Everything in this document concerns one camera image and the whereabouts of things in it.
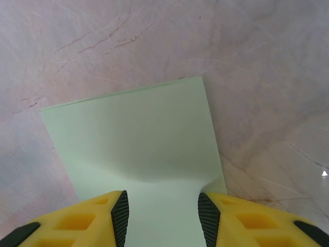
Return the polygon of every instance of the textured rubber strip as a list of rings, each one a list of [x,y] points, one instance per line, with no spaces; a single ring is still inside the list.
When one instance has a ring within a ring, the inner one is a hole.
[[[298,220],[294,224],[321,247],[329,247],[329,235],[320,228]]]
[[[197,206],[207,247],[216,247],[221,212],[205,193],[199,194]]]
[[[32,222],[27,225],[16,228],[4,239],[0,240],[0,247],[18,247],[24,242],[36,229],[40,227],[40,223]]]
[[[111,211],[111,215],[115,243],[117,247],[124,247],[129,218],[129,203],[126,190],[121,193],[118,201]]]

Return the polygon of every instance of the light green paper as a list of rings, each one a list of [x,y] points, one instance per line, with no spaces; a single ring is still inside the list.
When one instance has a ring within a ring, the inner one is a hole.
[[[216,179],[216,191],[226,187],[201,77],[66,103],[41,115],[81,200],[128,191],[127,247],[206,246],[197,195]]]

